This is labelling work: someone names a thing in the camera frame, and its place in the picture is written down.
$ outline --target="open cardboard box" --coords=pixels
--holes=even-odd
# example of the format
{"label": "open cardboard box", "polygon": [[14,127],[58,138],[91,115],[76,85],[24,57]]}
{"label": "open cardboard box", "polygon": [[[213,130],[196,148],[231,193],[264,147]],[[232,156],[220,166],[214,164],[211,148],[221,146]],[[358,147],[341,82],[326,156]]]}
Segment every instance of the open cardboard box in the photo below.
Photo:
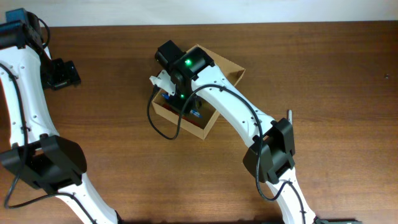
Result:
{"label": "open cardboard box", "polygon": [[[224,76],[234,86],[236,86],[236,84],[238,84],[238,82],[242,79],[245,71],[243,67],[240,67],[230,60],[227,60],[220,55],[197,44],[190,50],[195,47],[200,47],[201,49],[203,49],[215,61],[215,63],[224,73]],[[178,112],[174,111],[171,107],[167,105],[166,100],[162,96],[162,93],[165,93],[165,91],[161,90],[156,94],[156,96],[152,100],[152,106],[154,107],[157,114],[173,122],[174,124],[177,124]],[[198,136],[201,139],[205,139],[220,113],[205,100],[202,99],[201,102],[202,106],[198,110],[198,112],[202,115],[202,118],[197,118],[192,114],[184,116],[181,120],[181,128],[189,131],[190,133]]]}

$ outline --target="wooden table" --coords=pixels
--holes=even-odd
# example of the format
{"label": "wooden table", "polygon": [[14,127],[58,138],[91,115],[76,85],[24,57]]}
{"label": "wooden table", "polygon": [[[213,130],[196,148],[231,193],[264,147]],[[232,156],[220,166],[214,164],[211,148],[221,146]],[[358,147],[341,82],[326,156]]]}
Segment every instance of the wooden table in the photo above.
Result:
{"label": "wooden table", "polygon": [[[76,141],[104,200],[130,222],[280,220],[242,164],[246,147],[218,119],[206,140],[149,125],[157,47],[201,44],[247,68],[237,88],[275,119],[294,112],[297,178],[323,218],[398,221],[398,22],[53,28],[54,58],[82,83],[45,91],[61,136]],[[0,103],[0,147],[9,118]],[[166,133],[175,125],[152,111]],[[0,169],[0,201],[13,175]],[[42,195],[21,182],[11,203]],[[0,209],[0,223],[79,223],[60,200]]]}

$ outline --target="white wall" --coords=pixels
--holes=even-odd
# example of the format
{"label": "white wall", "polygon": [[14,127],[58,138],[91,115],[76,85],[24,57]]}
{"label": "white wall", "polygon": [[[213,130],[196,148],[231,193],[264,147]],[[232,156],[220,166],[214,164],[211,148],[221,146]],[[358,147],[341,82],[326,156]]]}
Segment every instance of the white wall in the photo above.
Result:
{"label": "white wall", "polygon": [[0,0],[49,26],[398,20],[398,0]]}

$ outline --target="wire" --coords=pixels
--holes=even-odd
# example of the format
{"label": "wire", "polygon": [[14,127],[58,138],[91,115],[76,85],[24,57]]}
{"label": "wire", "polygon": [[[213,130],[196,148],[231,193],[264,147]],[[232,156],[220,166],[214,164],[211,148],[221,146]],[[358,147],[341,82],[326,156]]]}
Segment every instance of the wire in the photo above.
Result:
{"label": "wire", "polygon": [[152,123],[152,121],[151,121],[151,119],[150,119],[150,115],[149,115],[150,103],[151,103],[151,101],[153,100],[153,97],[155,96],[156,92],[160,89],[157,85],[155,85],[155,86],[154,86],[154,89],[153,89],[153,91],[152,91],[152,94],[151,94],[151,96],[150,96],[150,98],[149,98],[148,105],[147,105],[147,116],[148,116],[148,120],[149,120],[149,122],[150,122],[150,125],[151,125],[161,136],[163,136],[164,138],[166,138],[166,139],[168,139],[168,140],[174,140],[174,139],[176,139],[177,136],[178,136],[178,134],[179,134],[179,132],[180,132],[181,120],[182,120],[183,112],[185,111],[185,108],[188,106],[189,101],[193,98],[193,96],[194,96],[197,92],[199,92],[200,90],[202,90],[202,89],[204,89],[204,88],[209,88],[209,87],[218,88],[218,89],[220,89],[221,91],[226,91],[227,93],[229,93],[229,94],[235,96],[237,99],[239,99],[243,104],[245,104],[245,105],[247,106],[247,108],[248,108],[248,109],[250,110],[250,112],[253,114],[253,117],[254,117],[256,123],[258,124],[257,127],[258,127],[258,129],[259,129],[260,142],[259,142],[259,149],[258,149],[258,151],[257,151],[257,163],[256,163],[256,176],[255,176],[255,179],[256,179],[257,191],[259,192],[260,196],[261,196],[264,200],[273,202],[273,201],[275,201],[275,200],[277,200],[277,199],[279,198],[279,196],[280,196],[280,194],[282,193],[282,191],[283,191],[284,187],[286,186],[286,184],[289,184],[289,185],[293,188],[293,191],[296,193],[296,196],[297,196],[297,198],[298,198],[298,201],[300,202],[300,206],[301,206],[301,210],[302,210],[301,213],[302,213],[302,216],[303,216],[303,224],[305,224],[305,215],[304,215],[304,214],[305,214],[305,211],[304,211],[304,208],[303,208],[303,203],[302,203],[302,200],[301,200],[301,198],[300,198],[299,193],[298,193],[297,190],[294,188],[293,183],[291,183],[290,181],[285,181],[285,182],[282,184],[281,188],[279,189],[279,191],[277,192],[277,194],[275,195],[274,198],[267,198],[267,197],[262,193],[261,186],[260,186],[260,180],[259,180],[260,160],[261,160],[261,154],[262,154],[262,136],[263,136],[262,127],[261,127],[261,125],[260,125],[261,122],[260,122],[260,119],[258,118],[256,112],[254,111],[253,107],[252,107],[242,96],[240,96],[240,95],[238,95],[237,93],[235,93],[235,92],[233,92],[233,91],[227,89],[225,86],[219,86],[219,85],[216,85],[216,84],[207,84],[207,85],[203,85],[203,86],[197,88],[196,90],[194,90],[194,91],[191,93],[191,95],[187,98],[186,102],[185,102],[184,105],[182,106],[181,112],[180,112],[180,114],[179,114],[179,116],[178,116],[177,132],[175,133],[174,137],[170,138],[170,137],[166,136],[165,134],[163,134],[162,132],[160,132],[160,131],[154,126],[154,124]]}
{"label": "wire", "polygon": [[45,27],[45,30],[47,31],[47,40],[43,44],[43,49],[45,49],[46,47],[49,46],[50,38],[51,38],[51,32],[50,32],[50,28],[48,27],[48,25],[42,19],[39,18],[39,21],[43,23],[43,25]]}
{"label": "wire", "polygon": [[6,198],[4,199],[4,208],[6,209],[15,209],[15,208],[21,208],[24,207],[26,205],[30,205],[34,202],[38,202],[40,200],[46,199],[46,198],[50,198],[50,197],[54,197],[54,196],[67,196],[70,197],[72,200],[74,200],[78,206],[81,208],[81,210],[87,215],[88,219],[92,222],[92,223],[96,223],[96,221],[90,216],[90,214],[87,212],[87,210],[84,208],[84,206],[79,202],[79,200],[72,194],[68,194],[68,193],[54,193],[54,194],[48,194],[48,195],[43,195],[41,197],[29,200],[28,202],[24,202],[24,203],[20,203],[18,205],[9,205],[9,201],[11,199],[11,195],[13,193],[13,191],[15,190],[15,187],[18,183],[18,180],[21,177],[22,171],[24,169],[24,165],[26,164],[27,161],[27,157],[29,155],[28,152],[28,127],[26,126],[26,120],[25,120],[25,114],[24,114],[24,106],[22,104],[22,97],[21,97],[21,91],[19,90],[18,87],[18,83],[17,83],[17,78],[15,75],[12,74],[12,72],[2,63],[0,63],[0,68],[2,68],[4,71],[6,71],[6,73],[8,74],[8,77],[11,79],[12,83],[14,84],[14,88],[17,94],[17,98],[18,98],[18,106],[19,106],[19,113],[21,116],[21,123],[22,123],[22,131],[24,133],[24,152],[22,154],[22,161],[21,161],[21,165],[19,166],[17,173],[14,177],[14,180],[12,181],[11,187],[9,188]]}

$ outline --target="green indicator light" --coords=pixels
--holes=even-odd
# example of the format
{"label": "green indicator light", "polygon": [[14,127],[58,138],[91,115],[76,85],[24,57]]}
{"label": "green indicator light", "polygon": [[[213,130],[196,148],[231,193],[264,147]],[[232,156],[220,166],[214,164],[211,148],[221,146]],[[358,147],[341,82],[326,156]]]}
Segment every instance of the green indicator light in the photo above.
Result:
{"label": "green indicator light", "polygon": [[191,64],[192,64],[192,61],[189,60],[189,59],[186,59],[185,64],[186,64],[186,65],[191,65]]}

